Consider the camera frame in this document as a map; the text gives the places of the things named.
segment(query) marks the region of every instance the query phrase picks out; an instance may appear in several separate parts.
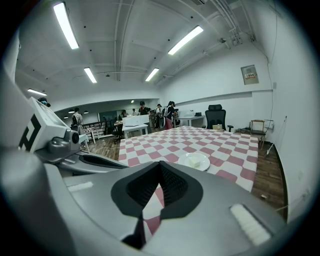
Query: wooden chair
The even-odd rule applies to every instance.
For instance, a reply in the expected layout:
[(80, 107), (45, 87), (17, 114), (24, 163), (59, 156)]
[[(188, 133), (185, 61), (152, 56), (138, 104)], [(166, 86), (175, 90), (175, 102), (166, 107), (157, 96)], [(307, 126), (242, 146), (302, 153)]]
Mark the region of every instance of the wooden chair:
[[(254, 123), (262, 123), (262, 130), (254, 130), (253, 129)], [(265, 130), (265, 121), (264, 120), (251, 120), (251, 132), (250, 132), (250, 135), (258, 135), (258, 138), (259, 138), (259, 142), (258, 143), (261, 143), (260, 150), (262, 150), (262, 148), (264, 147), (264, 144), (265, 144), (266, 133), (265, 133), (264, 130)]]

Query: fluorescent light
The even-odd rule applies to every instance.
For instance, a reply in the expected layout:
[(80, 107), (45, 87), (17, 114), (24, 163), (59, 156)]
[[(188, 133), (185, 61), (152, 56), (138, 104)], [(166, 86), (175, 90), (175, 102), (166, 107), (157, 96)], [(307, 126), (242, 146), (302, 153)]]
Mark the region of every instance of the fluorescent light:
[(169, 52), (168, 54), (174, 55), (182, 46), (188, 43), (192, 38), (199, 35), (202, 31), (204, 31), (201, 27), (196, 26), (189, 34), (187, 34), (180, 42), (178, 42)]
[(92, 74), (90, 67), (86, 67), (86, 68), (84, 69), (84, 71), (86, 72), (86, 74), (87, 74), (88, 77), (90, 78), (91, 82), (95, 84), (97, 81), (96, 81), (94, 75)]
[(55, 16), (59, 22), (59, 25), (62, 29), (62, 32), (65, 36), (65, 39), (68, 41), (71, 49), (79, 48), (79, 45), (77, 43), (77, 40), (74, 36), (74, 33), (72, 32), (70, 22), (67, 16), (67, 10), (65, 3), (59, 3), (53, 7)]
[(28, 89), (28, 92), (34, 93), (34, 94), (40, 94), (40, 95), (42, 95), (42, 96), (47, 96), (46, 93), (40, 92), (40, 91), (37, 91), (37, 90), (34, 90), (34, 89)]
[(150, 81), (151, 78), (152, 78), (158, 71), (159, 71), (159, 68), (155, 68), (155, 69), (151, 72), (151, 74), (147, 77), (146, 81), (147, 81), (147, 82)]

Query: white ceiling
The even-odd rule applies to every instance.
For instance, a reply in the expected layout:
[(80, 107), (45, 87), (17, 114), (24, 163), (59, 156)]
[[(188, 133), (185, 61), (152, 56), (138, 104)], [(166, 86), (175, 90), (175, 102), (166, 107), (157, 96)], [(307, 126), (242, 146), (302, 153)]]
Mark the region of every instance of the white ceiling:
[[(240, 2), (227, 2), (245, 41), (249, 26)], [(163, 75), (169, 79), (204, 58), (204, 51), (210, 54), (225, 49), (220, 38), (233, 47), (230, 28), (210, 0), (204, 5), (192, 0), (66, 0), (79, 44), (72, 50), (54, 14), (53, 6), (58, 3), (41, 2), (20, 26), (15, 79), (26, 96), (31, 96), (28, 88), (45, 90), (49, 98), (73, 89), (81, 94), (82, 88), (93, 86), (85, 67), (91, 68), (98, 81), (95, 91), (108, 84), (114, 86), (115, 81), (145, 83), (153, 68), (159, 72), (148, 85), (158, 85)], [(197, 25), (204, 31), (169, 55), (168, 51)], [(109, 73), (106, 77), (108, 72), (120, 71), (137, 73)]]

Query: plate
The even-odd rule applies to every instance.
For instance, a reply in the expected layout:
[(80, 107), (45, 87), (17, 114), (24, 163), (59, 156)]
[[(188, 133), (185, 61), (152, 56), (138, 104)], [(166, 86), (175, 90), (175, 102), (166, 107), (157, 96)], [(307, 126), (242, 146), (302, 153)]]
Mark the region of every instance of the plate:
[[(200, 165), (197, 167), (192, 167), (190, 160), (194, 159), (195, 161), (199, 161)], [(206, 157), (203, 154), (200, 153), (186, 153), (182, 156), (180, 156), (179, 160), (178, 160), (178, 164), (179, 165), (183, 165), (183, 166), (188, 166), (194, 169), (197, 169), (199, 171), (205, 171), (206, 169), (209, 168), (210, 166), (210, 161), (208, 159), (208, 157)]]

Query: chair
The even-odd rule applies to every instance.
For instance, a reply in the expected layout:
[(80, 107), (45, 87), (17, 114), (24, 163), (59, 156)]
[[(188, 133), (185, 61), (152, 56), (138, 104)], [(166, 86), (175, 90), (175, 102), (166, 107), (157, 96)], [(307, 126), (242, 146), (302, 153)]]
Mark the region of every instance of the chair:
[(116, 139), (113, 140), (114, 144), (116, 144), (117, 141), (122, 140), (124, 137), (124, 132), (122, 131), (122, 125), (118, 125), (117, 129), (115, 131), (112, 132), (112, 135), (117, 136)]
[[(205, 111), (205, 117), (207, 122), (207, 127), (203, 126), (202, 128), (207, 128), (212, 130), (212, 126), (222, 125), (222, 129), (226, 130), (226, 111), (222, 109), (220, 104), (209, 105), (208, 110)], [(231, 132), (232, 125), (228, 125), (229, 132)]]

